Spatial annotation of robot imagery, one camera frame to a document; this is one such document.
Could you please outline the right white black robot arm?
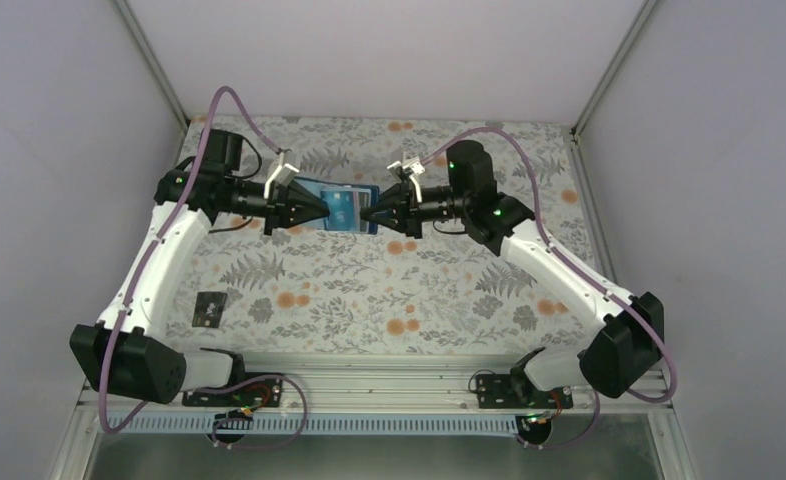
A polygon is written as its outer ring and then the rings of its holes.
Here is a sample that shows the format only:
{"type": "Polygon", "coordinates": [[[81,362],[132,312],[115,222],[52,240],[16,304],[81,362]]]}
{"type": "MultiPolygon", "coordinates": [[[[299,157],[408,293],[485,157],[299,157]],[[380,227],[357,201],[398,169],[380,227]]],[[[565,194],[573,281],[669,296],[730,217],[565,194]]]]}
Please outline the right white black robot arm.
{"type": "Polygon", "coordinates": [[[363,220],[418,239],[422,226],[458,219],[465,234],[545,287],[581,325],[571,347],[538,347],[521,365],[536,389],[590,385],[619,398],[664,356],[664,307],[598,274],[548,233],[538,213],[502,193],[484,146],[460,140],[446,152],[448,185],[422,187],[419,159],[397,161],[398,183],[360,211],[363,220]]]}

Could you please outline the blue credit card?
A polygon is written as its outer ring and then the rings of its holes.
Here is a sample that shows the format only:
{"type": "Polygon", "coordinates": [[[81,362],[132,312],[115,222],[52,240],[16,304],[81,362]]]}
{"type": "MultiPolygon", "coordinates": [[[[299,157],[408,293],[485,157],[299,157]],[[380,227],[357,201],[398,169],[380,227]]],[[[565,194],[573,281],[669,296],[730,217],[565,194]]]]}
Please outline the blue credit card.
{"type": "Polygon", "coordinates": [[[351,188],[327,188],[321,191],[321,199],[327,205],[329,215],[325,229],[336,232],[357,232],[357,193],[351,188]]]}

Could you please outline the blue leather card holder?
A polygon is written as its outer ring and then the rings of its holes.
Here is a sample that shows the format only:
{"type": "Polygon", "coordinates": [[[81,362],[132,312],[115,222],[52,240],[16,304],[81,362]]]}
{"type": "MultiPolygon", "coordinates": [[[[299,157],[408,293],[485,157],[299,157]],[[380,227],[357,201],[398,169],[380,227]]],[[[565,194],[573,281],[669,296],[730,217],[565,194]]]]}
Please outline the blue leather card holder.
{"type": "MultiPolygon", "coordinates": [[[[297,177],[295,181],[304,187],[309,192],[312,192],[315,196],[321,199],[321,191],[327,188],[351,188],[354,189],[357,193],[357,213],[359,219],[359,230],[357,232],[340,232],[340,233],[354,233],[354,234],[369,234],[369,235],[376,235],[378,233],[378,229],[365,229],[361,227],[361,220],[360,220],[360,211],[362,207],[366,207],[372,205],[373,203],[377,202],[379,199],[380,191],[377,186],[371,185],[364,185],[364,184],[342,184],[342,183],[333,183],[333,182],[324,182],[321,180],[313,180],[309,178],[302,178],[297,177]]],[[[316,229],[321,231],[328,231],[326,229],[316,229]]]]}

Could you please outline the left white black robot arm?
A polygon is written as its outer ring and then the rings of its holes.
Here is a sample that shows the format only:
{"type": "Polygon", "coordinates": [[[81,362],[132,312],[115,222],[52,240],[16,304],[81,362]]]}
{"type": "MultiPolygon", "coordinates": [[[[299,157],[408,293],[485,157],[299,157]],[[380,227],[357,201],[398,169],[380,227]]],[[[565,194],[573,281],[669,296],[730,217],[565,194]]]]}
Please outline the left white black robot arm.
{"type": "Polygon", "coordinates": [[[278,153],[263,183],[237,175],[244,141],[238,133],[212,130],[199,170],[188,157],[158,182],[149,229],[118,293],[94,324],[78,325],[70,336],[95,391],[167,404],[181,392],[223,388],[238,379],[236,353],[182,353],[164,344],[183,269],[220,214],[258,218],[265,234],[329,214],[298,183],[300,161],[290,150],[278,153]]]}

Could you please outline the black credit card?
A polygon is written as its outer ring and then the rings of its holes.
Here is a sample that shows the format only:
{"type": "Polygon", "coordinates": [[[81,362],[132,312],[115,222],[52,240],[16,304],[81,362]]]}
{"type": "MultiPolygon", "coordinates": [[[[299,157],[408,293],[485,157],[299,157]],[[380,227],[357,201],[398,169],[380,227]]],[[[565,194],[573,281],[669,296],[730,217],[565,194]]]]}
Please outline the black credit card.
{"type": "Polygon", "coordinates": [[[228,294],[220,291],[199,292],[196,296],[192,326],[216,329],[220,326],[228,294]]]}

